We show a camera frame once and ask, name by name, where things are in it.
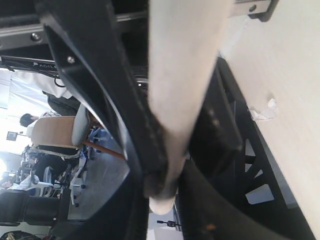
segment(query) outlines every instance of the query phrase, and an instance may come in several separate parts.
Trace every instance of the bolt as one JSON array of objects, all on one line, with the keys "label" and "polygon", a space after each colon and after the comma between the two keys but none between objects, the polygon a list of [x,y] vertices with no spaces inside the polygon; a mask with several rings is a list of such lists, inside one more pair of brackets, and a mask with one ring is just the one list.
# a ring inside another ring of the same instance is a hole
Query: bolt
[{"label": "bolt", "polygon": [[252,7],[249,8],[249,12],[252,13],[256,9],[257,9],[257,5],[253,5]]},{"label": "bolt", "polygon": [[32,33],[31,34],[31,40],[38,43],[42,40],[41,36],[38,33]]},{"label": "bolt", "polygon": [[68,56],[67,61],[70,64],[74,64],[76,60],[75,60],[75,58],[73,56]]}]

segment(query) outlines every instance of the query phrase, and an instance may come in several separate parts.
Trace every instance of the grey floor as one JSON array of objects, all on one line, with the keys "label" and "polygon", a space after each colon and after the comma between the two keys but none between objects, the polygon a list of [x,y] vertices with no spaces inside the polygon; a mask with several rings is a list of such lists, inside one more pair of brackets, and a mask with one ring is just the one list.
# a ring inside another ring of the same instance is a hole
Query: grey floor
[{"label": "grey floor", "polygon": [[[115,142],[107,136],[107,133],[101,133],[100,137],[106,138],[99,144],[121,153],[121,149]],[[263,139],[262,144],[272,166],[275,177],[278,181],[284,199],[288,207],[295,207],[296,200],[283,177],[271,151]],[[246,150],[247,155],[252,154],[250,147]],[[113,157],[106,153],[94,153],[94,160],[89,160],[87,164],[86,188],[81,190],[81,194],[76,198],[79,207],[70,206],[69,216],[71,219],[88,219],[92,216],[118,189],[123,179],[129,172],[129,168],[124,160]],[[262,186],[248,193],[247,198],[255,202],[265,202],[272,200],[273,196],[270,189]]]}]

